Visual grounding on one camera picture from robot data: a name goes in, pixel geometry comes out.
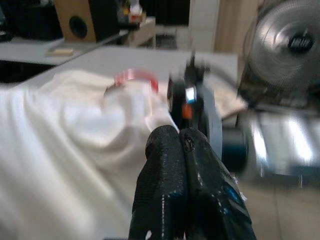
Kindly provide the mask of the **white t-shirt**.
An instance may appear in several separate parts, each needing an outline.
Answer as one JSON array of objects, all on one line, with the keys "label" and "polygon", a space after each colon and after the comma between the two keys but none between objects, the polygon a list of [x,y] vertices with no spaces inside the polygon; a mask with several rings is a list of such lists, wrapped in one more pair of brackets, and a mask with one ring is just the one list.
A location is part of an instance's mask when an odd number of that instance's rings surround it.
[{"label": "white t-shirt", "polygon": [[146,143],[161,126],[184,130],[141,79],[65,96],[1,89],[0,240],[129,240]]}]

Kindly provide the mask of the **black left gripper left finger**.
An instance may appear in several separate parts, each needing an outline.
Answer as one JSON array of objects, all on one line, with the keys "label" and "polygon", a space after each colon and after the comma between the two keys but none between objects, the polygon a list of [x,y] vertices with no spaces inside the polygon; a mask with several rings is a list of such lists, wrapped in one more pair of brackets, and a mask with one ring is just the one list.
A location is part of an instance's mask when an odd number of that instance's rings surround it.
[{"label": "black left gripper left finger", "polygon": [[173,126],[151,132],[137,178],[128,240],[183,240],[188,203],[182,144]]}]

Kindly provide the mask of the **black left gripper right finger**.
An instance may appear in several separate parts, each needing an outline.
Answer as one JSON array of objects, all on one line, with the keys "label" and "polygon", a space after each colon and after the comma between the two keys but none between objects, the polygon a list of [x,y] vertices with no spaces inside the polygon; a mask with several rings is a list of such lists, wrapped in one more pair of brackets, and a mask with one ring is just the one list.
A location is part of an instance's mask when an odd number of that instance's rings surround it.
[{"label": "black left gripper right finger", "polygon": [[234,178],[197,129],[179,133],[188,181],[187,240],[257,240]]}]

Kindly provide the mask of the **red plastic clothes hanger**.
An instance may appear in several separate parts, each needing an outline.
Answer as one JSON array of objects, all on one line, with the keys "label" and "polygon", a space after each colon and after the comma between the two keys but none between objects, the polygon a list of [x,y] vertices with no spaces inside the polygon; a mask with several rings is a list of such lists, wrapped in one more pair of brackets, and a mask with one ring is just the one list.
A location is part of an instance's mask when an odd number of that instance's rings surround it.
[{"label": "red plastic clothes hanger", "polygon": [[118,73],[114,77],[114,86],[119,87],[125,84],[127,81],[143,80],[150,84],[154,93],[159,92],[159,82],[157,77],[150,71],[145,69],[126,69]]}]

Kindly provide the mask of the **silver metal floor fan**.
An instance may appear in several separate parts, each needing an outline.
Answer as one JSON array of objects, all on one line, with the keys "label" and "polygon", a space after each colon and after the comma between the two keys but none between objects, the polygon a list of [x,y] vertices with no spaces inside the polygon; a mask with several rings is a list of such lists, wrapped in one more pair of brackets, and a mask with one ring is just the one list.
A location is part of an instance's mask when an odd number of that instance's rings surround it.
[{"label": "silver metal floor fan", "polygon": [[320,0],[277,0],[262,8],[247,59],[269,89],[319,93]]}]

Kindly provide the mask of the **beige flat object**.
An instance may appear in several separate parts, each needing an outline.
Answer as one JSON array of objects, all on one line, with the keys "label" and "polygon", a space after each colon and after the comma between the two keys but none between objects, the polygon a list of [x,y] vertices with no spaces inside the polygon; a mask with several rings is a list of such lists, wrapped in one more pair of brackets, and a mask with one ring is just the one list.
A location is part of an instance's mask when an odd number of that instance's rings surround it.
[{"label": "beige flat object", "polygon": [[74,54],[74,49],[69,47],[51,48],[46,52],[47,57],[70,57]]}]

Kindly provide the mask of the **wooden speaker box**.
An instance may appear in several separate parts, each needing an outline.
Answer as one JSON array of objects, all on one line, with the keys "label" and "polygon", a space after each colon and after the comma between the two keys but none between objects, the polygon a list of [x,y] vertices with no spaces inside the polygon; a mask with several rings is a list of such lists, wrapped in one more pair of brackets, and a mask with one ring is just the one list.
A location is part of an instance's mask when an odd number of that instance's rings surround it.
[{"label": "wooden speaker box", "polygon": [[66,42],[97,41],[89,0],[53,0]]}]

